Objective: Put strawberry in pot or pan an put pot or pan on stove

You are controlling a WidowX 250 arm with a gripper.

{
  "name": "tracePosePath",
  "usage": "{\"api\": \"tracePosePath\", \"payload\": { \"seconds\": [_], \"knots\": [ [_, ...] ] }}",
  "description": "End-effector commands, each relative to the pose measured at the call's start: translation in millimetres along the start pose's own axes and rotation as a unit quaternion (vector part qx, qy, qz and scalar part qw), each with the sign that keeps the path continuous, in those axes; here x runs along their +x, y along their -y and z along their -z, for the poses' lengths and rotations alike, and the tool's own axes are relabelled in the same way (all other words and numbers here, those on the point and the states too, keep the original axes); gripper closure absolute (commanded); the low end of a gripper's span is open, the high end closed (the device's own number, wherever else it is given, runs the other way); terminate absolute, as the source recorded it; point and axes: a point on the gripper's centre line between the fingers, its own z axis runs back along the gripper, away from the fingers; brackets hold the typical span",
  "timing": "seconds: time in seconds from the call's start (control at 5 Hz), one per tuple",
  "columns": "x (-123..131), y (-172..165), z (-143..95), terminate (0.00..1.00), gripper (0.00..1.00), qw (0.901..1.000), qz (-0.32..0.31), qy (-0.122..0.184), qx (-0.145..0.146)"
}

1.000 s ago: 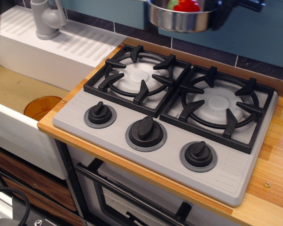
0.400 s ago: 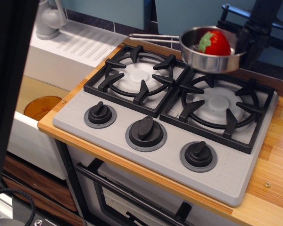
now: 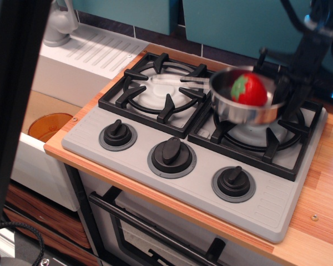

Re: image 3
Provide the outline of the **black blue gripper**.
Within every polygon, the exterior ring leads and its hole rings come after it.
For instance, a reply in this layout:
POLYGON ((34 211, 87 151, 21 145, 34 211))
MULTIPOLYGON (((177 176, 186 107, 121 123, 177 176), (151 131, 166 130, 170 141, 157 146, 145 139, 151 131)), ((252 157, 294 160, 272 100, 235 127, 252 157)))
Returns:
POLYGON ((305 35, 293 54, 260 50, 258 73, 275 80, 272 106, 285 104, 288 121, 312 96, 333 104, 333 72, 322 61, 333 44, 323 35, 305 35))

